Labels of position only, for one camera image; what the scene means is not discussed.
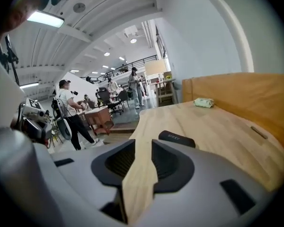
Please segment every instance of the railing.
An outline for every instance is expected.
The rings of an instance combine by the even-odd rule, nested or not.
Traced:
[[[138,60],[138,61],[126,64],[124,66],[120,66],[120,67],[116,68],[115,70],[111,70],[111,71],[107,72],[105,75],[98,77],[95,82],[96,83],[104,82],[105,80],[108,80],[109,78],[113,78],[115,76],[121,75],[121,74],[126,73],[128,71],[132,71],[133,67],[139,69],[139,68],[144,67],[145,63],[147,63],[149,61],[156,61],[156,60],[157,60],[157,56],[153,55],[153,56],[144,58],[142,60]]]

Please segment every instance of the fluorescent light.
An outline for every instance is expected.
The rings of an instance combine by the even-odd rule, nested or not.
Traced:
[[[64,19],[51,15],[45,12],[36,11],[28,19],[28,21],[37,22],[45,25],[50,25],[56,28],[60,28],[64,23]]]
[[[24,89],[24,88],[27,88],[27,87],[34,87],[34,86],[38,86],[38,85],[39,85],[39,82],[36,82],[36,83],[22,85],[22,86],[20,86],[20,88]]]

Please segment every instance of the wooden tabletop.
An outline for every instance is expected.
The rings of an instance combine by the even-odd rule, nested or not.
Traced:
[[[251,129],[256,127],[268,139]],[[261,127],[216,106],[201,108],[193,102],[143,110],[135,132],[135,161],[123,180],[128,223],[133,224],[153,201],[158,181],[151,161],[151,140],[167,130],[193,138],[196,148],[225,157],[272,191],[284,182],[284,149]]]

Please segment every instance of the wooden board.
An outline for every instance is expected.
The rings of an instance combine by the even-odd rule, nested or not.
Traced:
[[[183,101],[212,98],[215,104],[250,120],[284,147],[284,74],[230,73],[182,81]]]
[[[151,140],[158,139],[163,130],[193,138],[198,149],[225,157],[269,191],[284,182],[284,148],[269,132],[252,122],[216,106],[196,107],[193,102],[143,110],[130,137],[136,139],[135,161],[122,186],[129,224],[153,201],[153,185],[158,179],[151,161]]]

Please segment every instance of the white pipe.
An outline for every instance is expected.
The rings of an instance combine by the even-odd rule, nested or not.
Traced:
[[[146,40],[147,40],[148,47],[151,48],[151,44],[150,44],[150,41],[148,39],[148,35],[147,35],[146,29],[145,29],[144,22],[141,22],[141,24],[142,24],[143,31],[145,33],[145,37],[146,37]]]
[[[152,42],[151,30],[150,30],[150,26],[148,24],[148,21],[145,21],[145,25],[146,25],[145,29],[146,29],[146,32],[147,32],[147,35],[148,35],[148,38],[149,38],[149,41],[150,41],[150,44],[151,44],[150,48],[152,48],[153,47],[153,42]]]

